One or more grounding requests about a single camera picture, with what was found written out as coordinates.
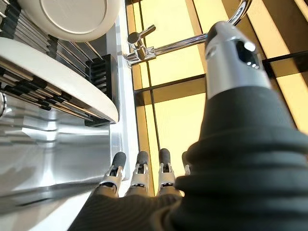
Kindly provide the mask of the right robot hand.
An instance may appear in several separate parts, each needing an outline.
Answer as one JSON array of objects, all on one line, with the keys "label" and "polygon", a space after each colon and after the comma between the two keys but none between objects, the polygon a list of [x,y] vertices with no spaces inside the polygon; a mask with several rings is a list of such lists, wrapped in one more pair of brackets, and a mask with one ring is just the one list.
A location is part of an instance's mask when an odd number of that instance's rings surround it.
[{"label": "right robot hand", "polygon": [[305,231],[308,137],[260,65],[255,45],[228,22],[208,32],[206,104],[183,197],[93,194],[72,231]]}]

